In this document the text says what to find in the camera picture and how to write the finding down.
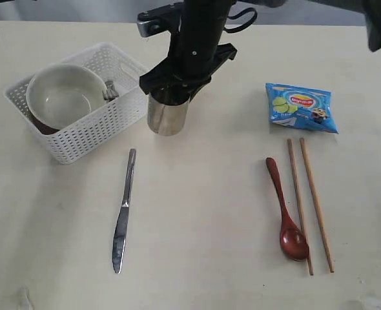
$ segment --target knife blade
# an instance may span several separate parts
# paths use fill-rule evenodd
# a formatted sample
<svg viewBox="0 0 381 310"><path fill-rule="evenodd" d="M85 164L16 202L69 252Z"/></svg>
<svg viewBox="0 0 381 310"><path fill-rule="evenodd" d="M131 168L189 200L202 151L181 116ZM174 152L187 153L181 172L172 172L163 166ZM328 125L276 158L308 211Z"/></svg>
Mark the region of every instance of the knife blade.
<svg viewBox="0 0 381 310"><path fill-rule="evenodd" d="M121 201L120 212L113 237L112 263L114 272L118 274L121 272L123 257L125 255L127 222L129 220L130 193L132 192L135 161L136 150L131 149L129 152L129 160L127 162L125 191L123 193L123 199Z"/></svg>

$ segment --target red spoon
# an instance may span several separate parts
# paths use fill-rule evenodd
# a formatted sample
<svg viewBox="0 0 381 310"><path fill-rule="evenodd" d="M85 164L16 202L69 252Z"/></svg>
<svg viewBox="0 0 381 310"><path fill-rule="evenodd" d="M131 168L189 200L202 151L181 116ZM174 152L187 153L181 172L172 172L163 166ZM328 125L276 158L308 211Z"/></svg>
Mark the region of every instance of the red spoon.
<svg viewBox="0 0 381 310"><path fill-rule="evenodd" d="M276 195L281 207L281 230L280 245L282 251L292 260L306 260L309 256L309 247L305 236L289 217L287 207L283 198L280 173L273 158L268 157L266 160L267 168L271 179L273 179Z"/></svg>

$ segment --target chopsticks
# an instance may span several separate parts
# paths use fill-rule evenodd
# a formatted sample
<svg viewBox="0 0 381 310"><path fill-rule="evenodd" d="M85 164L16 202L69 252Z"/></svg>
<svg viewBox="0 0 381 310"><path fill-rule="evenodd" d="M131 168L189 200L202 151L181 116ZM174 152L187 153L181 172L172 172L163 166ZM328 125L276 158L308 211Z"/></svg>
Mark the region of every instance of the chopsticks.
<svg viewBox="0 0 381 310"><path fill-rule="evenodd" d="M309 242L308 242L308 236L307 236L307 229L305 228L304 212L302 210L301 193L300 193L300 189L298 187L298 176L297 176L297 173L296 173L296 165L295 165L295 157L294 157L294 150L293 150L293 142L291 141L291 139L288 139L287 143L288 143L289 160L291 162L291 170L292 170L292 173L293 173L295 196L296 196L296 206L298 208L298 214L300 215L301 230L302 230L302 233L305 236L305 240L307 240L307 243L309 244ZM313 271L313 263L311 261L311 253L309 254L309 256L307 258L307 263L308 263L309 275L312 276L312 275L314 275L314 271Z"/></svg>
<svg viewBox="0 0 381 310"><path fill-rule="evenodd" d="M324 219L323 219L322 212L321 212L320 202L318 201L317 191L315 189L313 173L311 172L311 167L310 167L309 159L308 159L308 151L307 151L307 147L305 145L304 138L300 138L300 144L301 144L302 157L304 158L305 169L306 169L307 175L308 175L309 187L311 190L311 194L313 195L315 213L317 215L318 225L320 226L322 243L324 245L325 255L327 256L328 267L329 267L330 271L333 273L334 272L334 266L333 266L333 262L331 261L331 254L330 254L330 249L329 249L329 245L328 245L327 234L325 233Z"/></svg>

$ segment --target chip bag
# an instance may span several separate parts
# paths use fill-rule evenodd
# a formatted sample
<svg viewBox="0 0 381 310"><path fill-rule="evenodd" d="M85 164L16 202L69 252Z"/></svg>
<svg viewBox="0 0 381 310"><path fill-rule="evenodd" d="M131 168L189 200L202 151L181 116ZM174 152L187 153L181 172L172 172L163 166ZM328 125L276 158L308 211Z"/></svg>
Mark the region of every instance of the chip bag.
<svg viewBox="0 0 381 310"><path fill-rule="evenodd" d="M271 123L338 134L330 112L330 92L272 83L265 87Z"/></svg>

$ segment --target lay's logo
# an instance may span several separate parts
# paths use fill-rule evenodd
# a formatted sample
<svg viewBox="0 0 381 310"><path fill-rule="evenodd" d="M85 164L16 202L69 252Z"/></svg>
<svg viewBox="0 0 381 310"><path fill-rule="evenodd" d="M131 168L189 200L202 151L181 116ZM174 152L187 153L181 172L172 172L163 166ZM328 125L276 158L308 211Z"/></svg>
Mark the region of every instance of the lay's logo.
<svg viewBox="0 0 381 310"><path fill-rule="evenodd" d="M299 94L290 95L289 101L295 105L303 106L306 108L312 107L315 104L315 100L313 98Z"/></svg>

